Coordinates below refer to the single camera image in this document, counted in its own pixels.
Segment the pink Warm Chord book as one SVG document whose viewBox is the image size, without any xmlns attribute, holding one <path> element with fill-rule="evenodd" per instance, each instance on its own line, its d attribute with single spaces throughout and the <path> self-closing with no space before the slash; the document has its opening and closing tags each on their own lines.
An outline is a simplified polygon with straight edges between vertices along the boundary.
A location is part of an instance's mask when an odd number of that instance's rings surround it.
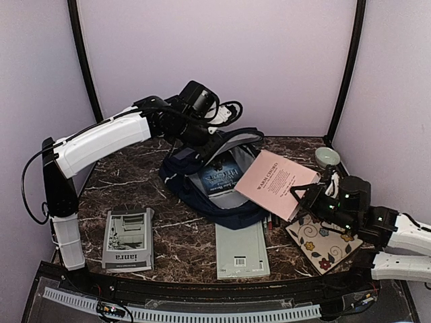
<svg viewBox="0 0 431 323">
<path fill-rule="evenodd" d="M 299 204 L 293 186 L 314 184 L 320 174 L 306 166 L 262 150 L 235 186 L 235 191 L 284 221 L 292 221 Z"/>
</svg>

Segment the Wuthering Heights dark book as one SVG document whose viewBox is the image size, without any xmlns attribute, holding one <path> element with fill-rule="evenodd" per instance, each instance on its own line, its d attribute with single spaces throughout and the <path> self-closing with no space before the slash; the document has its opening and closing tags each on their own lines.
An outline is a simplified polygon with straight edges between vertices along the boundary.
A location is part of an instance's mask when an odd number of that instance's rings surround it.
<svg viewBox="0 0 431 323">
<path fill-rule="evenodd" d="M 208 165 L 198 172 L 203 189 L 210 197 L 232 192 L 242 176 L 243 171 L 235 161 Z"/>
</svg>

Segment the navy blue student backpack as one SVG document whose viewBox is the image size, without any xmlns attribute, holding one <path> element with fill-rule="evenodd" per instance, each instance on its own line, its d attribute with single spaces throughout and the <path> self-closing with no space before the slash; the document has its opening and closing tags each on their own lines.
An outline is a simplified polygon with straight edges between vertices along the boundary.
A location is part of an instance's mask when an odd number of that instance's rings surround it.
<svg viewBox="0 0 431 323">
<path fill-rule="evenodd" d="M 208 221 L 243 229 L 269 216 L 235 190 L 260 151 L 264 134 L 248 127 L 216 131 L 203 146 L 184 144 L 164 158 L 159 177 L 171 193 Z"/>
</svg>

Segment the pale green thin book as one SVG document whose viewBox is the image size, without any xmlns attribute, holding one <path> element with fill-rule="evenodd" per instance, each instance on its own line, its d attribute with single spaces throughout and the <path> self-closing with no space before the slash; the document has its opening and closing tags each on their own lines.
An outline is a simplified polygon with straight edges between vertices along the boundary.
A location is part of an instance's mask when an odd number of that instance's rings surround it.
<svg viewBox="0 0 431 323">
<path fill-rule="evenodd" d="M 269 261 L 262 223 L 242 229 L 215 226 L 218 280 L 268 277 Z"/>
</svg>

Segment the grey ianra magazine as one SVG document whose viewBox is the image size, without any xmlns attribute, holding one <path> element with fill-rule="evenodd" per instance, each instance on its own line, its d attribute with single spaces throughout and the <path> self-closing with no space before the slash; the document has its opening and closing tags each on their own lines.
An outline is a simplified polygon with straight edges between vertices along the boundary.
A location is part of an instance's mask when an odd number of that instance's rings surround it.
<svg viewBox="0 0 431 323">
<path fill-rule="evenodd" d="M 154 210 L 109 211 L 102 268 L 110 273 L 134 273 L 154 268 Z"/>
</svg>

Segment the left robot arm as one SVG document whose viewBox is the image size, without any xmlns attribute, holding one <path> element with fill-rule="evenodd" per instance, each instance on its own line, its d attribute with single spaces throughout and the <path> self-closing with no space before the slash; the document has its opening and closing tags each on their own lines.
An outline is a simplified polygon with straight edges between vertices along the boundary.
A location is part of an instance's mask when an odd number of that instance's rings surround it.
<svg viewBox="0 0 431 323">
<path fill-rule="evenodd" d="M 62 139 L 45 139 L 34 157 L 42 158 L 45 200 L 44 219 L 31 218 L 39 225 L 51 223 L 55 242 L 70 271 L 69 283 L 80 293 L 95 288 L 94 277 L 84 270 L 77 213 L 78 196 L 73 177 L 98 160 L 154 137 L 177 139 L 204 145 L 216 129 L 229 124 L 232 112 L 204 85 L 190 81 L 181 93 L 166 100 L 149 96 L 122 112 Z"/>
</svg>

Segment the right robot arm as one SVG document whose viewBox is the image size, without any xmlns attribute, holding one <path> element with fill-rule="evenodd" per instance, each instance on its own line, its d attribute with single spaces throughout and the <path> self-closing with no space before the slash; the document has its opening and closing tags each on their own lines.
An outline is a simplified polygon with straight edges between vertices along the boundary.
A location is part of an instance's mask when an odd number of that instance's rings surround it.
<svg viewBox="0 0 431 323">
<path fill-rule="evenodd" d="M 357 176 L 327 177 L 293 186 L 301 209 L 336 225 L 337 232 L 372 245 L 359 253 L 343 278 L 351 292 L 379 280 L 417 281 L 430 286 L 430 226 L 388 207 L 373 207 L 371 184 Z"/>
</svg>

